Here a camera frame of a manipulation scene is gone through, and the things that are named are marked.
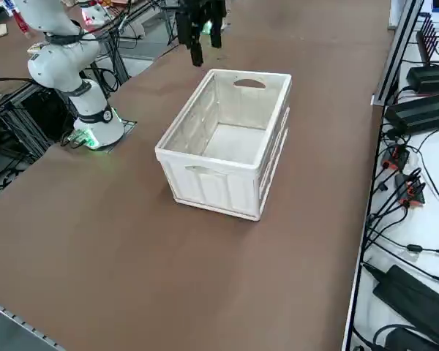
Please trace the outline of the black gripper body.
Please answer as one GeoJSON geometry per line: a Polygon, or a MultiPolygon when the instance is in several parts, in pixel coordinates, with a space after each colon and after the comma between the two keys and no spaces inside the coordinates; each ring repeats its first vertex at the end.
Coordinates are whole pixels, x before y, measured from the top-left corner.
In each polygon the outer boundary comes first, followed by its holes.
{"type": "Polygon", "coordinates": [[[177,4],[179,11],[182,12],[207,10],[220,17],[227,15],[226,2],[221,0],[178,0],[177,4]]]}

